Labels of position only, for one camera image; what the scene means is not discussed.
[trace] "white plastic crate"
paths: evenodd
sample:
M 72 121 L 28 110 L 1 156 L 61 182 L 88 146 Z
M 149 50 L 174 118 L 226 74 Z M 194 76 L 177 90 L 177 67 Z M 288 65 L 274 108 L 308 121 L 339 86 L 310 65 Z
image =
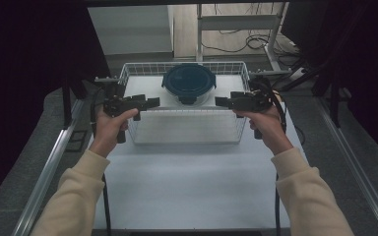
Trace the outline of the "white plastic crate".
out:
M 248 91 L 248 72 L 243 62 L 198 63 L 217 77 L 217 88 L 199 106 L 179 104 L 161 87 L 163 75 L 185 63 L 127 63 L 120 80 L 126 84 L 125 96 L 145 94 L 159 97 L 160 107 L 141 112 L 141 121 L 130 120 L 129 132 L 135 144 L 237 144 L 245 118 L 236 118 L 225 107 L 215 106 L 216 96 L 230 97 L 231 91 Z

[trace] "cream sleeve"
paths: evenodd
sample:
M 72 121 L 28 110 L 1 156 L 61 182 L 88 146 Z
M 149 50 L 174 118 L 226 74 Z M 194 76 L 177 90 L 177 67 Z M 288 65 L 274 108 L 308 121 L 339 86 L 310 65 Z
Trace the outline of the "cream sleeve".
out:
M 272 162 L 279 174 L 276 186 L 290 219 L 292 236 L 353 235 L 330 187 L 298 148 L 276 155 Z
M 91 235 L 95 205 L 103 189 L 102 174 L 109 160 L 86 150 L 67 169 L 31 235 Z

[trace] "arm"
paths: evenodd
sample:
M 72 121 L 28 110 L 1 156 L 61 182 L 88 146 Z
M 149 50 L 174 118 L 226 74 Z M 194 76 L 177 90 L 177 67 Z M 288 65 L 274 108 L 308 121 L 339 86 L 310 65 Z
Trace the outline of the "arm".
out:
M 291 235 L 353 235 L 318 169 L 305 162 L 284 134 L 276 107 L 264 114 L 234 112 L 251 119 L 250 128 L 260 130 L 263 142 L 275 155 L 272 162 L 279 174 L 276 186 L 290 219 Z
M 103 111 L 97 114 L 96 136 L 78 163 L 67 169 L 36 223 L 31 235 L 91 235 L 95 204 L 103 189 L 102 174 L 109 164 L 106 159 L 116 146 L 119 130 L 128 128 L 127 119 L 137 109 L 110 118 Z

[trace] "dark blue lid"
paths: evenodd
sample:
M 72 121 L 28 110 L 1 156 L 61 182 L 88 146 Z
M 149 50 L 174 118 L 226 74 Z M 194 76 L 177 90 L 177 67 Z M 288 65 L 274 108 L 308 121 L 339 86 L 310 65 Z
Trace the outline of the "dark blue lid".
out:
M 216 76 L 198 64 L 183 64 L 171 68 L 164 76 L 162 87 L 179 97 L 183 104 L 193 104 L 198 96 L 217 87 Z

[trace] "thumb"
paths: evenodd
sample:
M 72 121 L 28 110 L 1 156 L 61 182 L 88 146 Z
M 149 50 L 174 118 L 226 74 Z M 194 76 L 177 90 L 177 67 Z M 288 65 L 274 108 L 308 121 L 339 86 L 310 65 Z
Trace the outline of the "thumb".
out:
M 115 124 L 115 126 L 120 127 L 124 122 L 126 122 L 130 118 L 133 118 L 137 114 L 138 114 L 138 109 L 134 108 L 134 109 L 131 109 L 131 110 L 127 110 L 124 113 L 122 113 L 121 115 L 113 118 L 112 121 Z

